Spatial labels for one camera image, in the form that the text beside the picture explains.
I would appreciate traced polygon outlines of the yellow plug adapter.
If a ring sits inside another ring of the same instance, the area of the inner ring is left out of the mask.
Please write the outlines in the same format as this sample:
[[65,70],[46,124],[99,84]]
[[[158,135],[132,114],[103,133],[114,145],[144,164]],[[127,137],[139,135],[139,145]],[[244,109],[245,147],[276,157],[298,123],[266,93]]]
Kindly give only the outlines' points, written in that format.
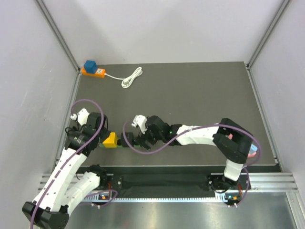
[[118,136],[115,132],[110,132],[109,136],[103,141],[104,144],[114,142],[116,143],[118,140]]

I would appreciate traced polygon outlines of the green power strip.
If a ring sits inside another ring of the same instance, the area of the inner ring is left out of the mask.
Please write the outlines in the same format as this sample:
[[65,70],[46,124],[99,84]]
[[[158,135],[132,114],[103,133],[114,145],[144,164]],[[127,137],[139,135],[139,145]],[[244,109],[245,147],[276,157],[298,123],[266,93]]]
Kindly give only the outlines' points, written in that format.
[[121,141],[121,139],[118,139],[116,143],[110,142],[110,143],[99,143],[100,148],[128,148],[129,146],[126,144],[125,141]]

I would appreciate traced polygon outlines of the black plug adapter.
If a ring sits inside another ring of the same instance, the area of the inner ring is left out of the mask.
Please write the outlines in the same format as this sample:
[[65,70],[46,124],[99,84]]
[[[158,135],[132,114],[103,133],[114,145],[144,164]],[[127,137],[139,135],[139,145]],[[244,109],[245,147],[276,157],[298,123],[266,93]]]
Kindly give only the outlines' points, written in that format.
[[121,133],[120,141],[122,147],[134,146],[134,134],[132,132],[123,132]]

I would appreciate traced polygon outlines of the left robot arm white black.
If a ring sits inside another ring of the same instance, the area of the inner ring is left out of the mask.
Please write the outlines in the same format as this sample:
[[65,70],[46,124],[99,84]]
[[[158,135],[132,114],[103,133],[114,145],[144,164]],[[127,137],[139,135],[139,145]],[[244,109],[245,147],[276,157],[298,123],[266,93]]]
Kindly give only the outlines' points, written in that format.
[[22,207],[30,228],[65,228],[72,212],[93,190],[109,187],[107,171],[99,165],[90,166],[82,178],[71,185],[90,153],[110,135],[105,115],[81,109],[72,118],[77,126],[67,129],[67,140],[59,162],[39,194]]

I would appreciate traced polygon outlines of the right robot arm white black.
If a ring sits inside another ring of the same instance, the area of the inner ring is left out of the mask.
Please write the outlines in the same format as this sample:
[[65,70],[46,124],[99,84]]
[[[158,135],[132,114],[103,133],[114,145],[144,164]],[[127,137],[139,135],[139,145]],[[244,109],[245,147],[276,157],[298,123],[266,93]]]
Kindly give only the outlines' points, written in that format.
[[225,192],[240,183],[240,174],[252,151],[252,134],[228,118],[211,127],[169,125],[156,115],[145,117],[137,115],[132,127],[140,132],[135,139],[137,145],[149,150],[152,145],[162,141],[170,146],[210,145],[217,147],[226,158],[222,178],[210,181],[210,188]]

